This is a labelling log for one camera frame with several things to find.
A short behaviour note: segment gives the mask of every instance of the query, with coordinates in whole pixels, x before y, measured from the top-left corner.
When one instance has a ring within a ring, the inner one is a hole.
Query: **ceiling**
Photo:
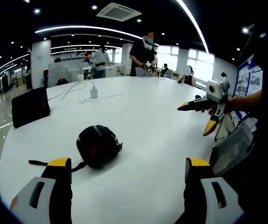
[[[124,22],[96,17],[99,11],[111,2],[130,7],[142,14]],[[241,51],[236,50],[243,49],[249,39],[249,35],[241,32],[242,28],[252,24],[250,17],[244,13],[243,5],[236,4],[233,0],[215,0],[213,3],[207,0],[184,0],[184,2],[197,21],[210,53],[235,65],[240,65],[252,54],[251,47],[247,47],[242,55]],[[97,5],[98,9],[92,10],[93,5]],[[36,8],[41,10],[39,14],[34,13]],[[205,51],[195,27],[176,0],[30,0],[30,3],[24,0],[8,0],[0,3],[0,56],[2,56],[0,66],[11,61],[10,57],[15,59],[27,54],[32,43],[42,41],[44,38],[51,40],[52,47],[100,43],[122,47],[123,43],[137,40],[121,33],[86,28],[35,33],[42,28],[67,25],[111,28],[137,36],[144,36],[149,31],[154,31],[160,35],[157,40],[160,45],[178,43],[183,49],[194,48]],[[27,59],[29,56],[14,63],[25,63]]]

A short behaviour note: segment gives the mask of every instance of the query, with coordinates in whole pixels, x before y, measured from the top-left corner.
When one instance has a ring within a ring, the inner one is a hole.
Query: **white round table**
[[[213,134],[204,137],[208,113],[177,108],[205,92],[165,78],[115,77],[93,80],[99,99],[89,98],[92,83],[81,82],[64,99],[49,101],[50,116],[8,132],[1,155],[0,193],[9,207],[17,193],[49,162],[82,161],[76,139],[91,125],[112,130],[123,143],[104,170],[85,167],[72,174],[72,222],[89,224],[172,224],[184,209],[186,157],[209,160]],[[73,84],[47,89],[52,98]]]

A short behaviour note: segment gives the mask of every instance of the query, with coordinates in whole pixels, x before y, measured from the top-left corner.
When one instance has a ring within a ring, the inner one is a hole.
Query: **display board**
[[[262,89],[263,71],[252,59],[253,55],[238,68],[234,97],[251,95]]]

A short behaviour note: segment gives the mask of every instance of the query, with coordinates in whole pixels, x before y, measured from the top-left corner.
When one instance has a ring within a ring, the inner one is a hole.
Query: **black helmet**
[[[84,129],[77,139],[78,151],[84,162],[91,168],[101,168],[121,150],[116,135],[102,125]]]

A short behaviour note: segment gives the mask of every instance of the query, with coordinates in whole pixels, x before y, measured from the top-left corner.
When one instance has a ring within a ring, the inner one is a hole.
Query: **white charger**
[[[97,89],[93,85],[92,89],[90,90],[90,99],[95,99],[95,98],[97,98]]]

